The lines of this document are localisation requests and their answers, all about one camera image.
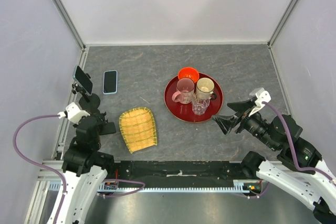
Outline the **black round base phone stand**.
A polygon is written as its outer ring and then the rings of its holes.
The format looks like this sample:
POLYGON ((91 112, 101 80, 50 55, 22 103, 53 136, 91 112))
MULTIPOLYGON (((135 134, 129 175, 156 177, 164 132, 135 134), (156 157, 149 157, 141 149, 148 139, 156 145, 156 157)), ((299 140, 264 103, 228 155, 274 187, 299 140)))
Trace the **black round base phone stand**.
POLYGON ((83 87, 81 87, 78 83, 72 84, 72 93, 80 93, 82 97, 79 100, 80 107, 87 111, 90 114, 98 114, 99 113, 99 105, 100 98, 98 95, 93 93, 92 95, 88 95, 83 87))

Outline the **black phone teal case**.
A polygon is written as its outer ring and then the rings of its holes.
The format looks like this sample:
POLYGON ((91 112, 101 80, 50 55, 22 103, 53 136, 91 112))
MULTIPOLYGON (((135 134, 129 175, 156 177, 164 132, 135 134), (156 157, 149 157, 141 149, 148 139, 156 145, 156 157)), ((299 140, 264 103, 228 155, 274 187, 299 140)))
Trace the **black phone teal case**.
POLYGON ((92 95, 93 83, 90 77, 80 68, 76 66, 73 71, 73 79, 89 94, 92 95))

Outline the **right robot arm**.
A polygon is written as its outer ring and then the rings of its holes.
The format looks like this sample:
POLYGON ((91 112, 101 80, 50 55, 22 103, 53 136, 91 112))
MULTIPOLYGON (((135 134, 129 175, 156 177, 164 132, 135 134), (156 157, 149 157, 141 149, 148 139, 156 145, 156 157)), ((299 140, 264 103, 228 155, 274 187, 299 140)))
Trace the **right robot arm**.
POLYGON ((250 151, 240 164, 241 174, 248 179, 259 178, 277 186, 312 210, 320 223, 335 223, 335 175, 320 152, 301 138, 300 127, 291 115, 280 113, 270 102, 252 98, 229 103, 234 115, 213 115, 212 120, 228 135, 243 130, 261 141, 277 160, 292 172, 302 176, 300 181, 277 169, 257 152, 250 151))

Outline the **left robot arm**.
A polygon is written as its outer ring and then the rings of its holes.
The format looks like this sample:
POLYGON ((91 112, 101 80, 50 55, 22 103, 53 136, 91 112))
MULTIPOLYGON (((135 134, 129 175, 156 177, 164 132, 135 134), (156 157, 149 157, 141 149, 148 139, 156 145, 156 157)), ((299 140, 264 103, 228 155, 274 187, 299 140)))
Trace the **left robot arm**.
POLYGON ((99 116, 82 117, 76 135, 64 154, 61 167, 65 182, 60 189, 48 223, 85 223, 90 205, 105 178, 115 173, 114 158, 99 151, 100 136, 114 134, 114 122, 99 116))

